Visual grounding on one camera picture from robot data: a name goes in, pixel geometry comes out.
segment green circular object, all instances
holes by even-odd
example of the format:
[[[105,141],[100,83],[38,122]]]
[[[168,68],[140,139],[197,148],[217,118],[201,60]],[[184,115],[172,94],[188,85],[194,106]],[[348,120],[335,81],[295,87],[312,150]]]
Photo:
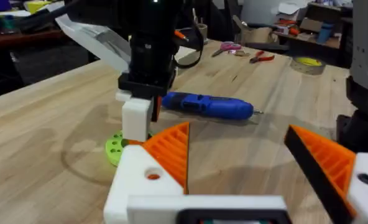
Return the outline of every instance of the green circular object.
[[[118,131],[115,133],[112,138],[108,139],[105,143],[105,153],[109,162],[117,166],[119,161],[121,160],[121,156],[123,153],[123,148],[129,144],[127,139],[123,138],[122,131]]]

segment workbench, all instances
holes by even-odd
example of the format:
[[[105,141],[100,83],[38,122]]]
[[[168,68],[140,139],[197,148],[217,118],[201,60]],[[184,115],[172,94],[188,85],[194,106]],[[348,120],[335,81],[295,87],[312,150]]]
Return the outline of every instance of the workbench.
[[[265,114],[233,122],[161,112],[155,133],[190,121],[190,193],[283,195],[294,223],[329,223],[283,139],[289,124],[335,138],[337,115],[354,111],[348,71],[328,65],[320,76],[304,75],[281,55],[256,64],[211,58],[219,45],[206,45],[173,90],[240,98]],[[103,222],[116,170],[104,143],[121,129],[118,75],[94,62],[0,96],[0,223]]]

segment scissors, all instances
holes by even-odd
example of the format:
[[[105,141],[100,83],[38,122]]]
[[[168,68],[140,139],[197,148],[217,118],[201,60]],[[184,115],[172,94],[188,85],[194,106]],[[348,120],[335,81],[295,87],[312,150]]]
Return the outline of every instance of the scissors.
[[[221,43],[220,49],[218,49],[215,53],[213,53],[213,55],[211,55],[212,57],[215,57],[227,50],[240,50],[242,48],[241,45],[239,44],[235,44],[234,42],[231,41],[226,41]]]
[[[256,55],[251,58],[250,63],[256,63],[256,62],[264,62],[268,60],[273,60],[275,58],[275,55],[269,56],[269,57],[261,57],[264,54],[264,51],[259,51],[256,53]]]

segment pink scissors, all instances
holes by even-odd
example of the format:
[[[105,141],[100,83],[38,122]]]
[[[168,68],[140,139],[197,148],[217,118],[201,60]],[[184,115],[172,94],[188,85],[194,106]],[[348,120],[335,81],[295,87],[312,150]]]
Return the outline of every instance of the pink scissors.
[[[234,42],[231,41],[226,41],[221,43],[220,49],[218,49],[215,53],[213,53],[213,55],[211,55],[212,57],[215,57],[227,50],[240,50],[242,48],[241,45],[239,44],[235,44]]]

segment screw hole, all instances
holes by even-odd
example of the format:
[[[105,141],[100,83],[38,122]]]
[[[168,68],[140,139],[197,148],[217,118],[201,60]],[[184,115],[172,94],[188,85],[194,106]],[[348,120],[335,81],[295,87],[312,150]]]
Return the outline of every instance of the screw hole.
[[[361,182],[368,185],[368,174],[358,174],[357,177]]]
[[[147,178],[149,180],[157,180],[157,179],[160,178],[160,176],[158,174],[150,174],[150,175],[147,176]]]
[[[159,168],[150,168],[145,172],[145,178],[149,180],[158,180],[162,176],[162,170]]]

